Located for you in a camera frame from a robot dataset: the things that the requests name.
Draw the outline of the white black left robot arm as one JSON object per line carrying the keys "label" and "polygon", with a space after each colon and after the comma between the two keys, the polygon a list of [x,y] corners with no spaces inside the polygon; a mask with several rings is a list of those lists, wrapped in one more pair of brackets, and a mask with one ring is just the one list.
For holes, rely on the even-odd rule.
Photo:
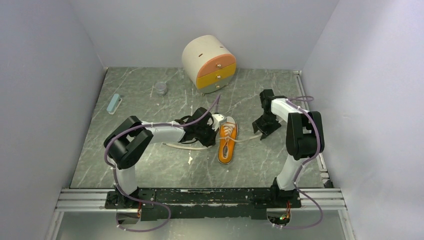
{"label": "white black left robot arm", "polygon": [[212,114],[204,107],[198,108],[193,115],[170,122],[147,122],[136,116],[128,117],[103,143],[104,161],[112,169],[118,201],[126,208],[138,203],[135,165],[150,144],[199,142],[204,147],[211,147],[225,121],[224,115]]}

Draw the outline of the orange canvas sneaker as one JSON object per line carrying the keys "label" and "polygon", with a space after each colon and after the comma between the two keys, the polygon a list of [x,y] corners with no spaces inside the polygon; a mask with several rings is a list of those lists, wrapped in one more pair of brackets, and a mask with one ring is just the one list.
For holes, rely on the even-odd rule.
{"label": "orange canvas sneaker", "polygon": [[232,161],[237,135],[236,120],[232,116],[227,116],[226,122],[219,128],[218,161],[221,164],[227,165]]}

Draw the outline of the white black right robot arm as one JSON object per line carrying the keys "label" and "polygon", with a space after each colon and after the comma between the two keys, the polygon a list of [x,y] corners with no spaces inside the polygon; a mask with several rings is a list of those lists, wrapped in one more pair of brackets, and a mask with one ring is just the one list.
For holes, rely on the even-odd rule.
{"label": "white black right robot arm", "polygon": [[280,174],[270,188],[270,202],[282,207],[289,197],[298,194],[297,179],[303,168],[324,151],[324,129],[319,111],[308,111],[292,102],[291,99],[274,94],[265,89],[260,94],[263,114],[252,123],[253,131],[267,138],[286,122],[285,148],[288,153]]}

